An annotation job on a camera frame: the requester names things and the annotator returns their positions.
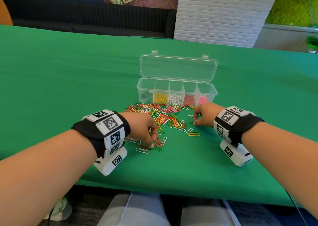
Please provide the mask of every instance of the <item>hand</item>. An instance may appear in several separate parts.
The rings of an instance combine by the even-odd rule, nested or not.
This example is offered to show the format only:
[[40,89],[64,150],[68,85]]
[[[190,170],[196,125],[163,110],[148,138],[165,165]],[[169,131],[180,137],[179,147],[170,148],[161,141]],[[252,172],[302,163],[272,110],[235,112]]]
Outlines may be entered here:
[[157,124],[148,114],[124,112],[119,113],[125,117],[130,126],[129,136],[136,140],[142,140],[149,148],[154,147],[154,142],[157,139]]
[[215,103],[203,103],[198,105],[193,111],[193,125],[204,125],[213,127],[215,117],[224,109]]

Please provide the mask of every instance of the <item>gray pants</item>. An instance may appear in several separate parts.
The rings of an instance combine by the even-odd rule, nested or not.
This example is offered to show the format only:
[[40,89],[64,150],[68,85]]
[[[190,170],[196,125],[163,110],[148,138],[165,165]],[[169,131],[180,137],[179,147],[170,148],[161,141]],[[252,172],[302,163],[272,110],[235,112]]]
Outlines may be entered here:
[[[170,226],[158,194],[117,194],[97,226]],[[182,210],[181,226],[240,226],[231,208],[219,200],[191,199]]]

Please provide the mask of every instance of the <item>pile of paper clips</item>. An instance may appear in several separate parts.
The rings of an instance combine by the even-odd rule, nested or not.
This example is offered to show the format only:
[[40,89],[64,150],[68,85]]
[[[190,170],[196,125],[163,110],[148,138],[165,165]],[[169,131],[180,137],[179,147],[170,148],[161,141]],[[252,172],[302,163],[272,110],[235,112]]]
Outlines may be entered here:
[[[149,114],[157,123],[158,133],[157,139],[154,143],[154,149],[162,152],[162,147],[164,146],[167,137],[164,137],[162,140],[160,136],[165,134],[162,130],[161,126],[165,125],[165,127],[175,128],[182,132],[186,132],[188,136],[200,136],[201,134],[198,132],[193,132],[193,129],[190,128],[186,130],[187,124],[184,120],[178,120],[176,115],[181,113],[182,110],[189,110],[189,108],[182,105],[166,105],[166,104],[132,104],[127,107],[125,112],[137,112],[137,113],[146,113]],[[144,154],[148,154],[148,148],[141,144],[140,140],[135,140],[131,137],[126,139],[127,142],[138,143],[138,147],[136,151],[142,152]]]

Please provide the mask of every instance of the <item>white brick wall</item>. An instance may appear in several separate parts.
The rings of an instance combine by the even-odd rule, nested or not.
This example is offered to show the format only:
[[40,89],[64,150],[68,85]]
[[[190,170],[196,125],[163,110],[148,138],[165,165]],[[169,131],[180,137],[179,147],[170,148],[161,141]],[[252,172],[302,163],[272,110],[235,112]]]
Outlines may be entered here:
[[175,39],[253,47],[275,0],[179,0]]

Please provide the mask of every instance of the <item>orange chair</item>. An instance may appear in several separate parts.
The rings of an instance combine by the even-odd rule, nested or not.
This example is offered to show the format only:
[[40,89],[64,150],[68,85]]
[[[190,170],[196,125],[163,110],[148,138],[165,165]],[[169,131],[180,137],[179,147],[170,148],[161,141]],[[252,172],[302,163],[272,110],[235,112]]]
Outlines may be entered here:
[[3,0],[0,0],[0,25],[13,26],[9,11]]

